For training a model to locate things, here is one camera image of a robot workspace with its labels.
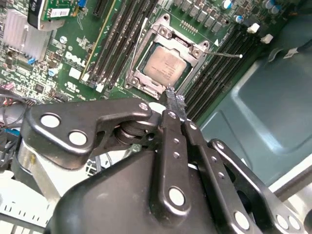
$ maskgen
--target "round hole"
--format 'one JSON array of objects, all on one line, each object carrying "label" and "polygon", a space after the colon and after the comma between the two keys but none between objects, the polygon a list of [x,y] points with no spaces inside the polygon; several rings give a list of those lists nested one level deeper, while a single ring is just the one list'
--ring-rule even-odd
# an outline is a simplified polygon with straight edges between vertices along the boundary
[{"label": "round hole", "polygon": [[288,220],[291,223],[291,225],[293,226],[293,228],[295,228],[297,230],[300,230],[300,225],[299,225],[299,223],[297,222],[297,220],[294,217],[289,216]]},{"label": "round hole", "polygon": [[147,107],[147,105],[146,105],[144,102],[141,102],[141,103],[139,104],[139,107],[140,107],[142,110],[144,110],[144,111],[147,111],[147,110],[148,110],[148,107]]},{"label": "round hole", "polygon": [[182,206],[185,202],[183,193],[177,188],[171,188],[169,190],[169,198],[177,206]]},{"label": "round hole", "polygon": [[87,142],[86,135],[81,132],[72,132],[68,138],[74,145],[84,145]]},{"label": "round hole", "polygon": [[235,220],[239,224],[242,229],[248,230],[249,229],[249,222],[245,215],[239,211],[234,213]]},{"label": "round hole", "polygon": [[283,228],[283,229],[288,229],[288,223],[287,221],[282,217],[280,216],[279,214],[276,216],[276,219],[277,219],[277,222],[278,224]]},{"label": "round hole", "polygon": [[178,152],[174,152],[174,158],[176,159],[180,158],[180,154]]},{"label": "round hole", "polygon": [[148,140],[154,140],[155,134],[154,133],[149,133],[148,135],[146,135],[146,138]]},{"label": "round hole", "polygon": [[217,142],[216,142],[216,145],[217,145],[221,150],[224,149],[224,146],[222,145],[222,143],[221,143],[220,141],[217,141]]},{"label": "round hole", "polygon": [[54,115],[44,115],[41,117],[40,121],[48,128],[56,128],[60,124],[59,118]]},{"label": "round hole", "polygon": [[175,113],[173,113],[173,112],[171,112],[171,111],[168,113],[168,115],[169,115],[171,118],[174,118],[174,119],[176,118]]},{"label": "round hole", "polygon": [[196,125],[195,125],[194,123],[192,123],[192,122],[190,122],[190,126],[191,126],[191,128],[194,129],[194,130],[197,129]]},{"label": "round hole", "polygon": [[175,139],[174,139],[174,143],[178,145],[178,144],[180,143],[180,141],[179,141],[178,139],[175,138]]},{"label": "round hole", "polygon": [[218,173],[218,176],[219,176],[221,179],[224,179],[224,178],[225,178],[225,176],[224,176],[224,174],[223,174],[222,172],[219,172],[219,173]]}]

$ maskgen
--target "capacitor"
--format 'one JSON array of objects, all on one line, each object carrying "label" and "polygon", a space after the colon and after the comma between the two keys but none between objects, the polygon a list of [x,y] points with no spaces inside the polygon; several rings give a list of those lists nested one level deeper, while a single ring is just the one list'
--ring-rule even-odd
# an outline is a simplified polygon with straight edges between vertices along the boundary
[{"label": "capacitor", "polygon": [[61,37],[59,38],[59,41],[60,41],[60,43],[62,43],[62,44],[66,44],[66,43],[67,43],[67,37],[61,36]]},{"label": "capacitor", "polygon": [[276,15],[279,13],[279,11],[281,10],[281,6],[280,5],[275,5],[274,7],[272,7],[269,12],[273,15]]},{"label": "capacitor", "polygon": [[223,8],[224,10],[230,9],[231,7],[232,7],[232,1],[231,1],[231,0],[224,0],[224,1],[222,2],[222,8]]},{"label": "capacitor", "polygon": [[50,77],[54,77],[58,73],[59,73],[59,70],[57,68],[50,68],[50,69],[48,69],[48,75]]},{"label": "capacitor", "polygon": [[242,23],[243,20],[244,20],[244,17],[238,16],[238,15],[234,15],[233,19],[234,19],[234,21],[235,21],[236,23]]},{"label": "capacitor", "polygon": [[265,0],[262,3],[263,8],[265,9],[271,9],[272,7],[274,7],[274,0]]}]

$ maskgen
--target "electronic component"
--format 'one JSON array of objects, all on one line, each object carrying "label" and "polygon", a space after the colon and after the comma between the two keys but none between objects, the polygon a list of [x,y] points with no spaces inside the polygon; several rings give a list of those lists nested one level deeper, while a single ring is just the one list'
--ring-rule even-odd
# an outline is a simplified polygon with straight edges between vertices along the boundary
[{"label": "electronic component", "polygon": [[196,44],[170,26],[170,15],[161,16],[146,32],[125,87],[134,86],[159,99],[166,86],[193,77],[203,63],[207,40]]},{"label": "electronic component", "polygon": [[214,23],[215,19],[211,16],[208,17],[208,19],[206,20],[206,22],[204,23],[204,26],[206,28],[209,28],[212,26],[212,24]]},{"label": "electronic component", "polygon": [[182,0],[174,0],[174,5],[180,6]]},{"label": "electronic component", "polygon": [[8,9],[3,42],[35,60],[43,60],[51,32],[30,27],[27,17],[15,9]]},{"label": "electronic component", "polygon": [[259,12],[259,8],[257,6],[255,6],[252,10],[252,13],[256,15],[256,14],[258,14],[258,12]]},{"label": "electronic component", "polygon": [[231,0],[224,0],[222,2],[222,8],[223,10],[230,9],[232,7],[232,1]]},{"label": "electronic component", "polygon": [[238,16],[238,15],[235,15],[233,17],[233,19],[234,19],[234,22],[236,22],[236,23],[242,23],[244,20],[244,18],[242,16]]},{"label": "electronic component", "polygon": [[198,17],[197,17],[197,21],[202,23],[205,18],[207,17],[207,12],[204,12],[204,11],[200,11]]},{"label": "electronic component", "polygon": [[222,27],[222,23],[216,22],[216,23],[214,24],[213,28],[212,28],[212,31],[213,31],[214,33],[217,33],[217,32],[220,30],[221,27]]},{"label": "electronic component", "polygon": [[274,7],[272,7],[269,12],[273,15],[276,15],[280,12],[281,10],[281,6],[280,5],[275,5]]},{"label": "electronic component", "polygon": [[192,2],[190,0],[185,0],[181,5],[181,10],[186,12],[190,6],[192,5]]},{"label": "electronic component", "polygon": [[41,85],[41,84],[36,84],[35,85],[35,91],[39,94],[42,94],[43,93],[43,90],[44,90],[44,87]]},{"label": "electronic component", "polygon": [[258,31],[258,29],[260,28],[260,25],[257,24],[257,23],[253,23],[252,26],[250,26],[248,29],[247,29],[247,32],[248,33],[251,33],[251,34],[254,34]]},{"label": "electronic component", "polygon": [[274,7],[274,1],[273,0],[265,0],[262,3],[263,8],[265,9],[271,9],[272,7]]},{"label": "electronic component", "polygon": [[195,17],[199,13],[199,11],[200,11],[199,7],[194,5],[190,10],[189,15]]},{"label": "electronic component", "polygon": [[178,52],[157,46],[146,62],[143,73],[164,86],[172,86],[182,75],[187,64]]},{"label": "electronic component", "polygon": [[261,42],[265,43],[265,44],[270,44],[270,42],[272,41],[273,36],[271,34],[267,34],[266,36],[264,36],[263,38],[261,38]]}]

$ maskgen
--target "white plastic part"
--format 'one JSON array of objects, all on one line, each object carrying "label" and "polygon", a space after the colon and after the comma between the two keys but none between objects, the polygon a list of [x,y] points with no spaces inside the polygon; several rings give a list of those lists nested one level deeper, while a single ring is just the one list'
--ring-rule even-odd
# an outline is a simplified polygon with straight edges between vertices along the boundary
[{"label": "white plastic part", "polygon": [[252,26],[250,26],[248,29],[247,29],[247,32],[248,33],[251,33],[251,34],[254,34],[258,31],[258,29],[260,28],[260,25],[257,24],[257,23],[254,23]]},{"label": "white plastic part", "polygon": [[267,34],[263,38],[261,38],[260,41],[265,44],[270,44],[272,39],[273,39],[273,36],[271,34]]}]

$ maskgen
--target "wire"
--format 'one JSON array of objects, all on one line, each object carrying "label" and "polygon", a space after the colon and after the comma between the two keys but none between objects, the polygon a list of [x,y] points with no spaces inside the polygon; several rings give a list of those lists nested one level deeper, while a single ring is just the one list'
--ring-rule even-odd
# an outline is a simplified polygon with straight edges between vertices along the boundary
[{"label": "wire", "polygon": [[224,56],[224,57],[230,57],[230,58],[238,58],[238,59],[243,58],[242,54],[241,55],[231,55],[231,54],[227,54],[227,53],[208,52],[208,51],[205,51],[205,54],[207,54],[207,55]]}]

